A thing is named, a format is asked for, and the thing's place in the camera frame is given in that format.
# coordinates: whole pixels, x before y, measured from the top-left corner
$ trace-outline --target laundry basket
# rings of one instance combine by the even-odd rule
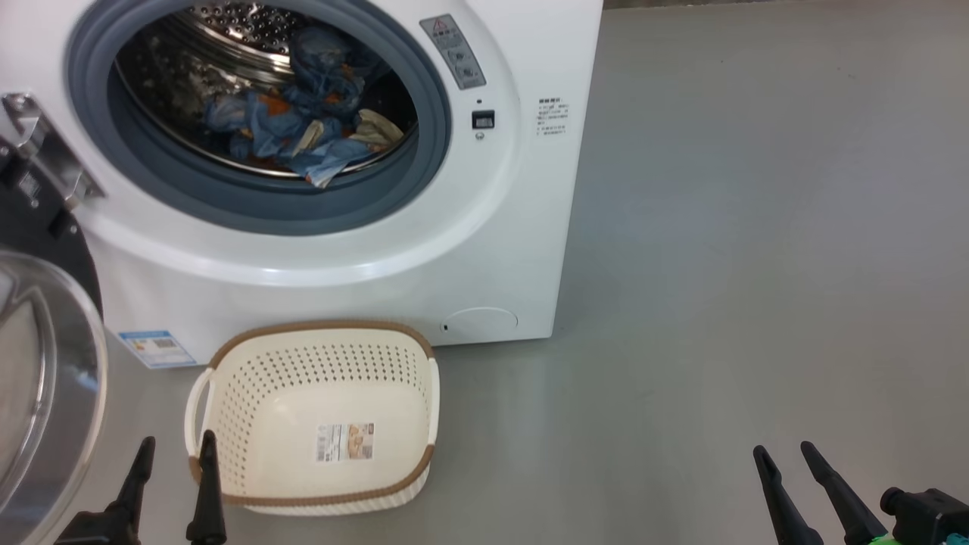
[[[301,516],[403,505],[427,479],[439,391],[430,345],[405,326],[310,322],[242,334],[189,395],[192,474],[199,480],[201,433],[212,430],[225,503]]]

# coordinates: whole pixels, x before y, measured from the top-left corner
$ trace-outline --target washing machine door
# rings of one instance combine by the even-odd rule
[[[0,104],[0,543],[33,544],[87,469],[107,349],[77,194],[62,192],[83,169],[29,97]]]

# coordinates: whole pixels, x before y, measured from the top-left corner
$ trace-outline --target floor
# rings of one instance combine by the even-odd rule
[[[606,12],[554,337],[439,351],[411,504],[230,508],[230,543],[771,543],[758,443],[838,543],[803,439],[873,507],[969,499],[968,48],[959,0]],[[103,508],[153,434],[141,540],[180,543],[199,371],[112,355],[71,508]]]

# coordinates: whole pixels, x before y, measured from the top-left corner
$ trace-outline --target washing machine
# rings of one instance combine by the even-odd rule
[[[96,276],[81,283],[151,367],[305,320],[391,320],[436,345],[548,337],[601,9],[7,0],[4,198],[37,211],[25,229],[45,240],[86,242]],[[333,66],[362,81],[339,139],[361,134],[363,109],[397,131],[323,183],[296,151],[253,151],[254,126],[208,118],[226,97],[289,100],[307,28],[338,37],[349,56]]]

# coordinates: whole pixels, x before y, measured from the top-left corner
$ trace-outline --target door hinge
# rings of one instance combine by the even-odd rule
[[[24,176],[49,179],[68,210],[84,199],[104,196],[28,93],[0,97],[0,167],[9,163],[4,159],[12,157],[27,164]]]

